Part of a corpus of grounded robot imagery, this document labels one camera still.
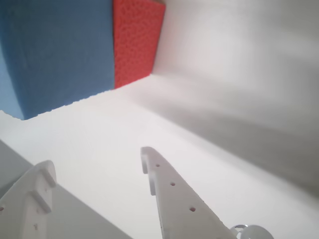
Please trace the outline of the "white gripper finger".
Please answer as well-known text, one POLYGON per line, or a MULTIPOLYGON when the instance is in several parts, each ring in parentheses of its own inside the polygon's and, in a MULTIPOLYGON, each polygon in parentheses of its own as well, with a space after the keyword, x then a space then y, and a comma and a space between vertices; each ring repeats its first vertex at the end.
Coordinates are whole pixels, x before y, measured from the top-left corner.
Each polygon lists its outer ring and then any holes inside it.
POLYGON ((52 161, 26 171, 0 199, 2 239, 47 238, 47 216, 52 212, 56 171, 52 161))
POLYGON ((172 165, 155 149, 141 148, 143 173, 156 197, 164 239, 233 239, 221 222, 172 165))

